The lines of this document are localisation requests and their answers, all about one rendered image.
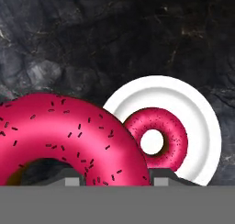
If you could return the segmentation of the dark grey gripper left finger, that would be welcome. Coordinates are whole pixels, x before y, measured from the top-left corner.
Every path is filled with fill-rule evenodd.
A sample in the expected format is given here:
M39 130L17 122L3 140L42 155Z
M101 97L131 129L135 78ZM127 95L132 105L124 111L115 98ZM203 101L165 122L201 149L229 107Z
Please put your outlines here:
M84 177L73 168L65 168L54 177L38 182L37 185L84 186Z

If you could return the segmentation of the white round plate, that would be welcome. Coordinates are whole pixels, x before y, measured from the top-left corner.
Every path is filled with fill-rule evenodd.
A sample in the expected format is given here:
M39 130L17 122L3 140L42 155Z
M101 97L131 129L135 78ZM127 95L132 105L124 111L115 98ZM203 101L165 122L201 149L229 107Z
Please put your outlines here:
M124 84L104 104L104 109L120 121L144 107L164 108L180 119L188 137L188 152L176 175L208 185L221 154L220 127L208 101L190 84L151 75Z

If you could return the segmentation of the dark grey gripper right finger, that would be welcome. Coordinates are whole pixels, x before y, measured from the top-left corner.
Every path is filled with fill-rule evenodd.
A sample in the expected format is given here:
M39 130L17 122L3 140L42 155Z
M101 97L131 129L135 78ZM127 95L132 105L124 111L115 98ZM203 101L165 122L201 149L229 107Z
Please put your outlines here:
M154 186L197 186L197 184L179 178L171 169L150 169L151 184Z

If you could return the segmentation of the pink sprinkled doughnut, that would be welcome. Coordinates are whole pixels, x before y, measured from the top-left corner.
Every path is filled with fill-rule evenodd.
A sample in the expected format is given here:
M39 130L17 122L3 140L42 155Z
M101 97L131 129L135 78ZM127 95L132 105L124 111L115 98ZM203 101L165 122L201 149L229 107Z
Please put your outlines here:
M88 185L148 185L146 162L112 114L84 100L31 94L0 104L0 185L28 162L69 163Z
M143 135L152 129L159 131L163 137L161 150L153 155L144 152L149 169L167 168L173 172L182 165L188 148L188 138L181 121L170 111L147 107L131 114L124 122L140 148Z

